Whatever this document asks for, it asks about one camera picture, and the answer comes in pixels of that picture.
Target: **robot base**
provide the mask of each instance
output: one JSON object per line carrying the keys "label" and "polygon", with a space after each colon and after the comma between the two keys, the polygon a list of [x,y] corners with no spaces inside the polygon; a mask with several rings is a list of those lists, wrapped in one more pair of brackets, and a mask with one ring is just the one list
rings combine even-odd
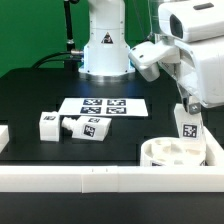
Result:
{"label": "robot base", "polygon": [[130,72],[121,75],[94,75],[90,73],[82,73],[79,71],[79,77],[88,81],[99,82],[99,83],[114,83],[121,81],[129,81],[135,79],[135,69]]}

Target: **white paper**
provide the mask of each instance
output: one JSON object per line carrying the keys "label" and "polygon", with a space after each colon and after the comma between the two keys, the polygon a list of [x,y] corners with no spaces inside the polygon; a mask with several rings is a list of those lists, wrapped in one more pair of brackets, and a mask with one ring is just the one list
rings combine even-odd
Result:
{"label": "white paper", "polygon": [[60,115],[148,116],[144,99],[65,98]]}

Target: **black table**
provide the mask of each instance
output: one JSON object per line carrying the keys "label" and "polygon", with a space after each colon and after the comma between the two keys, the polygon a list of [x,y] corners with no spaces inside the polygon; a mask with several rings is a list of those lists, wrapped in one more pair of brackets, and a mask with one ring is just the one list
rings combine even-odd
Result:
{"label": "black table", "polygon": [[[40,142],[43,111],[58,111],[64,98],[145,99],[148,117],[113,117],[103,142],[71,138]],[[163,72],[147,83],[99,85],[61,69],[16,69],[0,79],[0,124],[10,142],[0,165],[139,165],[140,147],[154,137],[177,137],[175,82]],[[222,145],[224,108],[203,109],[205,126]],[[223,223],[223,193],[0,193],[0,223]]]}

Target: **cable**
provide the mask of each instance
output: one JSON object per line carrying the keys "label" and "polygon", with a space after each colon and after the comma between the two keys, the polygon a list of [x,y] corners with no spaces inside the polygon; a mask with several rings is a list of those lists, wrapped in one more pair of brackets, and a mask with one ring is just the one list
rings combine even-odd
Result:
{"label": "cable", "polygon": [[47,59],[54,58],[54,57],[61,56],[61,55],[67,55],[67,54],[71,55],[71,52],[70,51],[62,51],[62,52],[50,54],[46,57],[41,58],[39,61],[37,61],[35,64],[33,64],[31,66],[31,68],[39,67],[38,65],[41,64],[42,62],[46,61]]}
{"label": "cable", "polygon": [[81,59],[49,59],[49,60],[45,60],[45,61],[42,61],[41,63],[37,64],[35,67],[33,68],[39,68],[41,65],[45,64],[45,63],[48,63],[48,62],[55,62],[55,61],[75,61],[75,62],[81,62]]}

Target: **small white box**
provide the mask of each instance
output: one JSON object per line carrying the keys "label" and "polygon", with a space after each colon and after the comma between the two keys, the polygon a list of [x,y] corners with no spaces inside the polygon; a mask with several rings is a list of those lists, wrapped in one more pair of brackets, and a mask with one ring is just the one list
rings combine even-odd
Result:
{"label": "small white box", "polygon": [[81,116],[74,126],[72,138],[103,141],[110,123],[111,118]]}
{"label": "small white box", "polygon": [[9,142],[9,131],[7,125],[0,125],[0,153]]}
{"label": "small white box", "polygon": [[42,112],[39,126],[41,141],[59,141],[60,123],[57,112]]}

